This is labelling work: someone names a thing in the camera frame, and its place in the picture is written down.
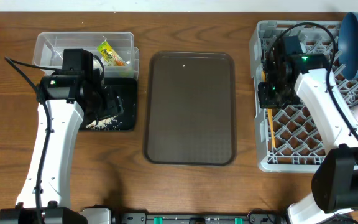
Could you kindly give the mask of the long wooden chopstick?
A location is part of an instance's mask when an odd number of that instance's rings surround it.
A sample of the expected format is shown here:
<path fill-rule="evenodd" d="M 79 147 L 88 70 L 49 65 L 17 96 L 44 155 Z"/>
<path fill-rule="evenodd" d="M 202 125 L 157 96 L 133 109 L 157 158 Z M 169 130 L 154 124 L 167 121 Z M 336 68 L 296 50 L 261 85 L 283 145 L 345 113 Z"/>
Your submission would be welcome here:
<path fill-rule="evenodd" d="M 268 123 L 270 126 L 270 132 L 271 132 L 271 138 L 272 138 L 272 147 L 276 148 L 275 133 L 274 133 L 274 129 L 273 129 L 273 113 L 270 108 L 267 109 L 267 114 L 268 114 Z"/>

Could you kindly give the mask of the yellow green snack wrapper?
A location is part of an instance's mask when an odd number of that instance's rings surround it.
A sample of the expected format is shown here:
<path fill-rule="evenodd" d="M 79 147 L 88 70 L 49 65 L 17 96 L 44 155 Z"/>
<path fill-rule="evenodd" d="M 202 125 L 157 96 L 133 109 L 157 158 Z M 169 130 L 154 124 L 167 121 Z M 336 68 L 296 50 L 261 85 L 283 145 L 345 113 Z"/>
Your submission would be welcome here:
<path fill-rule="evenodd" d="M 123 59 L 117 54 L 117 52 L 109 45 L 107 41 L 102 42 L 97 47 L 97 50 L 109 66 L 123 67 L 126 65 Z"/>

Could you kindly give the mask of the dark blue plate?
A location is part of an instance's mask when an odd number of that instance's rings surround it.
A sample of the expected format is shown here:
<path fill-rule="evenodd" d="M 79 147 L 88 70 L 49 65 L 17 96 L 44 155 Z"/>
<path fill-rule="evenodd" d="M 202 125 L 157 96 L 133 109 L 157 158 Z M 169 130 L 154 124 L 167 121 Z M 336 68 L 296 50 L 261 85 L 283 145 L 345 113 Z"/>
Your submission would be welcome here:
<path fill-rule="evenodd" d="M 342 52 L 339 62 L 347 80 L 358 79 L 358 12 L 348 12 L 341 22 L 338 49 Z"/>

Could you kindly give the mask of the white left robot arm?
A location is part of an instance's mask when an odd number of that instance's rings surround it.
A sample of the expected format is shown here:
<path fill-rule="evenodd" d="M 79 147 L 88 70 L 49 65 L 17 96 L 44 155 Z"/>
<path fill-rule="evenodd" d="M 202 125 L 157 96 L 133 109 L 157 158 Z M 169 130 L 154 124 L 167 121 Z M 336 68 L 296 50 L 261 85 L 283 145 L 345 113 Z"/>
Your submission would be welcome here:
<path fill-rule="evenodd" d="M 38 129 L 24 186 L 14 208 L 0 210 L 0 223 L 119 223 L 102 205 L 70 208 L 70 172 L 78 131 L 111 96 L 103 78 L 45 76 L 35 86 Z"/>

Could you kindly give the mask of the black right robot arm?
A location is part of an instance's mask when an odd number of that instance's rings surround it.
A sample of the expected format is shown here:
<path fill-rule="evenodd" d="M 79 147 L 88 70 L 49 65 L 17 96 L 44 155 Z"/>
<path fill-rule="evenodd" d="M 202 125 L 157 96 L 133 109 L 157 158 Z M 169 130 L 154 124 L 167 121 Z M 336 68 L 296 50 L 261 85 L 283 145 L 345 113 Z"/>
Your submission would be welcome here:
<path fill-rule="evenodd" d="M 267 79 L 258 85 L 261 108 L 283 108 L 296 99 L 307 107 L 326 157 L 311 193 L 286 211 L 287 223 L 322 223 L 358 209 L 358 124 L 323 54 L 270 54 Z"/>

